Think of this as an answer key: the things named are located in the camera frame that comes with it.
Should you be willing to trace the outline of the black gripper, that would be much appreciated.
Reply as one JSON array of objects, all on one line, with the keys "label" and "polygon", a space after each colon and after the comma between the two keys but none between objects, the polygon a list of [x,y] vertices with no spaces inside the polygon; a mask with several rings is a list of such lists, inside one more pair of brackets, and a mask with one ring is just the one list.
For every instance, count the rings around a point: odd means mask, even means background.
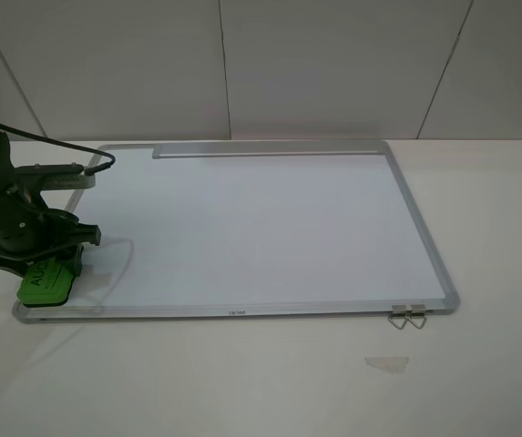
[{"label": "black gripper", "polygon": [[79,246],[99,246],[100,228],[49,208],[41,196],[45,184],[43,179],[21,179],[0,185],[0,270],[19,277],[64,270],[78,277],[83,254]]}]

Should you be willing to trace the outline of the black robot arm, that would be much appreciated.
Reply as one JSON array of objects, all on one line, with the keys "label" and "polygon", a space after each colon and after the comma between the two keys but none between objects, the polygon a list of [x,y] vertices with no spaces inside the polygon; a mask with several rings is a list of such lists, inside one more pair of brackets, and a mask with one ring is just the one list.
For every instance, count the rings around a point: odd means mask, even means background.
[{"label": "black robot arm", "polygon": [[86,243],[99,245],[96,225],[80,223],[66,210],[50,208],[42,192],[93,187],[95,175],[110,168],[115,158],[94,167],[78,163],[15,167],[9,134],[15,128],[0,124],[0,269],[24,277],[40,261],[54,260],[73,276],[82,270]]}]

